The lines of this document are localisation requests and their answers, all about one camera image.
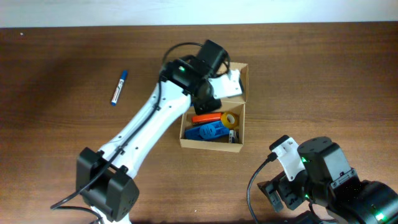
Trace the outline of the small white blue box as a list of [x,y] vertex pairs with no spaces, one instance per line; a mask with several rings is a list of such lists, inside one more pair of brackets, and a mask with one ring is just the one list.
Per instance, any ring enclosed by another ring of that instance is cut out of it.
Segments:
[[239,142],[239,133],[236,130],[229,131],[229,143],[235,144]]

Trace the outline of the yellow tape roll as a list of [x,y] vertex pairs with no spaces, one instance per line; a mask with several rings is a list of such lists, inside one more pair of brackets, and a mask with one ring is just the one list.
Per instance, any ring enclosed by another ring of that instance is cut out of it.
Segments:
[[221,122],[226,128],[234,129],[239,126],[239,116],[232,112],[226,111],[221,115]]

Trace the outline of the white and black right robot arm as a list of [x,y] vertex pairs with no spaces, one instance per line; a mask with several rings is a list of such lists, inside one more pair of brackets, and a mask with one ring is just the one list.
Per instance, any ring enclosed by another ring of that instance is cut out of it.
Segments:
[[270,150],[267,161],[278,160],[283,171],[257,186],[276,212],[308,202],[324,207],[337,223],[397,223],[397,193],[382,182],[360,180],[330,138],[297,144],[283,135]]

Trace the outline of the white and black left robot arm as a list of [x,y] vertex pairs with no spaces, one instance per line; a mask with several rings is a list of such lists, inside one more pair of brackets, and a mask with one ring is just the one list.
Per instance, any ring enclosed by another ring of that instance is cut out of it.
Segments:
[[76,194],[96,223],[129,223],[139,196],[138,170],[163,133],[189,107],[196,114],[221,108],[222,98],[242,94],[240,73],[228,52],[211,40],[196,55],[167,61],[152,95],[122,131],[97,151],[86,147],[76,162]]

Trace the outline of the blue whiteboard marker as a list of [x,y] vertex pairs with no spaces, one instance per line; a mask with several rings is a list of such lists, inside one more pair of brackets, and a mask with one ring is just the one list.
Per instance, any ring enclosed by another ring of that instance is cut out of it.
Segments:
[[112,106],[116,106],[117,105],[119,97],[120,97],[120,94],[121,94],[121,90],[123,88],[123,85],[124,85],[124,82],[126,81],[127,76],[128,76],[128,71],[127,70],[123,70],[123,72],[122,72],[122,74],[120,76],[120,79],[118,81],[118,84],[116,86],[114,95],[113,95],[113,97],[111,99],[111,105]]

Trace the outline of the orange stapler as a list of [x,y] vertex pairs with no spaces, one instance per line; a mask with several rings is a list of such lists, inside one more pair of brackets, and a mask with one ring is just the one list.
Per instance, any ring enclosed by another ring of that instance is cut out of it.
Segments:
[[192,123],[202,124],[202,123],[211,123],[214,121],[220,121],[221,116],[222,113],[208,113],[208,114],[195,115],[192,117]]

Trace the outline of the brown cardboard box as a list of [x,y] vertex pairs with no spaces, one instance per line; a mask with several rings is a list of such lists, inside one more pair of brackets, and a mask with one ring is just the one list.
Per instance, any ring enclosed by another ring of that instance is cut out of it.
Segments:
[[222,106],[220,109],[216,110],[215,113],[229,111],[239,116],[239,126],[237,127],[239,135],[238,142],[229,143],[229,137],[227,136],[215,139],[214,141],[194,141],[187,139],[185,137],[185,130],[193,127],[192,116],[195,115],[195,110],[193,107],[191,107],[182,116],[180,128],[181,147],[225,152],[240,152],[240,150],[243,148],[246,119],[246,102],[249,93],[249,65],[247,63],[231,62],[231,69],[237,69],[240,71],[240,77],[243,84],[244,93],[240,96],[221,99]]

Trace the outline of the blue plastic case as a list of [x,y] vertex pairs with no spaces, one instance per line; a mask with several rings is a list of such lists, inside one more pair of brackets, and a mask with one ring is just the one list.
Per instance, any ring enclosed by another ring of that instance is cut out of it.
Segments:
[[228,135],[229,129],[221,121],[214,121],[185,130],[185,138],[194,141],[211,141]]

